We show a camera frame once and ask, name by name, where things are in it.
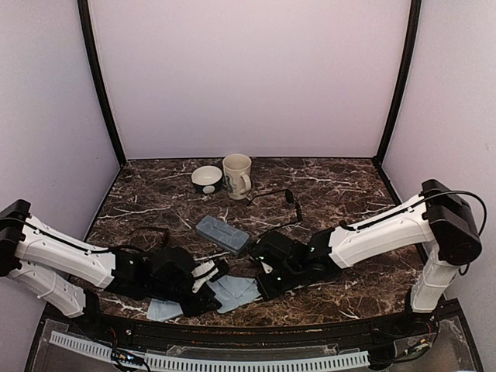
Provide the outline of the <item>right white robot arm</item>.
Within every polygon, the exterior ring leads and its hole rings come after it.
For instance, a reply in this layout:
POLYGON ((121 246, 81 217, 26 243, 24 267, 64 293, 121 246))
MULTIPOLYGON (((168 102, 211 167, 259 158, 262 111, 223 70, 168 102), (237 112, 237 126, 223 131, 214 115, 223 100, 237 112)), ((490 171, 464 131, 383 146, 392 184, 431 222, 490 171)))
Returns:
POLYGON ((405 246, 430 247, 419 279, 395 320, 396 330, 412 336, 425 324, 458 270, 482 252, 481 231, 476 226, 465 191, 452 191, 436 179, 422 183, 422 191, 405 203, 354 224, 314 233, 308 243, 273 229, 264 233, 250 252, 262 271, 257 289, 269 301, 298 286, 337 275, 371 257, 405 246))

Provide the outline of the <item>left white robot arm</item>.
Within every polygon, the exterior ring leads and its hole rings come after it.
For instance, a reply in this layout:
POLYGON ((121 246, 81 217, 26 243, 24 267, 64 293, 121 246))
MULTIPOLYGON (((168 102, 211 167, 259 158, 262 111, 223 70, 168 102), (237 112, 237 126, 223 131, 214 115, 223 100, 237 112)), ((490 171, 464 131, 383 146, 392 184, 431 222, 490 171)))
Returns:
POLYGON ((30 203, 19 199, 1 211, 1 276, 24 284, 69 319, 79 318, 93 338, 109 332, 99 297, 62 274, 137 301, 175 301, 186 316, 221 308, 209 283, 228 274, 225 260, 198 263, 180 247, 146 253, 130 245, 92 246, 50 228, 29 210, 30 203))

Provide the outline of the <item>small blue cleaning cloth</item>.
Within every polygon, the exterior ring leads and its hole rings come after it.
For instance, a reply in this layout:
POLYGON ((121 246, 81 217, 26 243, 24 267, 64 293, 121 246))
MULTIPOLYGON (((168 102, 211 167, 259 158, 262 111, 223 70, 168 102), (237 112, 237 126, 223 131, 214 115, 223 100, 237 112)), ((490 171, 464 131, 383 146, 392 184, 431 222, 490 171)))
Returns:
POLYGON ((258 299, 261 294, 253 278, 225 275, 207 285, 214 291, 215 299, 221 304, 219 314, 231 312, 238 307, 258 299))

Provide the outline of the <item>thick black-frame sunglasses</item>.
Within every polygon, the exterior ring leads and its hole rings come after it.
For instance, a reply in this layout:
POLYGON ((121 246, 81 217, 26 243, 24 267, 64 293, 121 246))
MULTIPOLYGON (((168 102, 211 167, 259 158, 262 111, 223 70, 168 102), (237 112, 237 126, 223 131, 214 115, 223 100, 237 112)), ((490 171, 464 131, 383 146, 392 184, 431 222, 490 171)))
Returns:
POLYGON ((119 244, 116 249, 147 255, 166 247, 169 242, 170 230, 167 227, 144 226, 129 232, 127 240, 119 244))

